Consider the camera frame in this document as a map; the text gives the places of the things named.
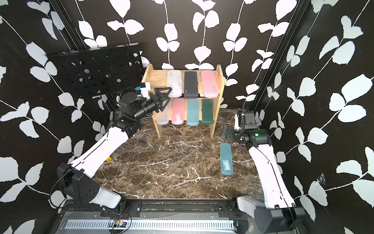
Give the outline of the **clear frosted pencil case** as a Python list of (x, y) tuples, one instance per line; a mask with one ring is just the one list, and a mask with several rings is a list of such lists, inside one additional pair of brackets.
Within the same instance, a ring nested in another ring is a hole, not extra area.
[(169, 115), (170, 115), (170, 107), (171, 107), (171, 101), (168, 102), (168, 104), (166, 105), (166, 107), (163, 111), (160, 111), (157, 114), (156, 123), (158, 125), (168, 125)]

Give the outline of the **frosted white pencil case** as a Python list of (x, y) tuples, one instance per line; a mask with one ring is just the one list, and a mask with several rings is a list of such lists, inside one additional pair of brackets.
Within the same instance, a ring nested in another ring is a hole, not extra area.
[(180, 70), (168, 71), (167, 87), (172, 88), (169, 97), (178, 98), (182, 96), (182, 72)]

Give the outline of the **light blue pencil case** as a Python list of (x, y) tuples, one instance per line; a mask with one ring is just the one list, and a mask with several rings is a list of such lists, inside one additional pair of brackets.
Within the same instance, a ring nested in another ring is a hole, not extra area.
[(221, 173), (225, 176), (231, 176), (233, 174), (232, 149), (228, 143), (220, 145), (220, 162)]

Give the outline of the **dark grey pencil case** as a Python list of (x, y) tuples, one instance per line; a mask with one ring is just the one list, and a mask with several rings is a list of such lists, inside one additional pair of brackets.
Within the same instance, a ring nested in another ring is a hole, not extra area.
[(197, 72), (186, 71), (184, 73), (184, 97), (185, 98), (198, 98), (198, 79)]

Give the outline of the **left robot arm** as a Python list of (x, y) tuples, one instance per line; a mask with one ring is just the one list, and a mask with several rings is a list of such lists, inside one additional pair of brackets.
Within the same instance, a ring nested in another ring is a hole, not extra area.
[(136, 91), (123, 93), (119, 99), (121, 116), (114, 120), (104, 136), (86, 153), (70, 164), (62, 163), (57, 168), (55, 185), (80, 204), (97, 204), (116, 208), (123, 197), (96, 184), (92, 178), (104, 161), (141, 127), (141, 120), (153, 112), (163, 111), (170, 102), (172, 88), (155, 88), (147, 97)]

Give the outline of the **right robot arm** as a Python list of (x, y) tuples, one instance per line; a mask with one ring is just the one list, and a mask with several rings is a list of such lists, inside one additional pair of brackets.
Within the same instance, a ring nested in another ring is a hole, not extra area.
[(254, 218), (263, 234), (287, 231), (301, 234), (306, 213), (295, 204), (284, 184), (268, 132), (260, 129), (236, 130), (226, 125), (221, 138), (245, 145), (256, 165), (264, 193), (263, 201), (249, 195), (237, 196), (234, 199), (235, 208)]

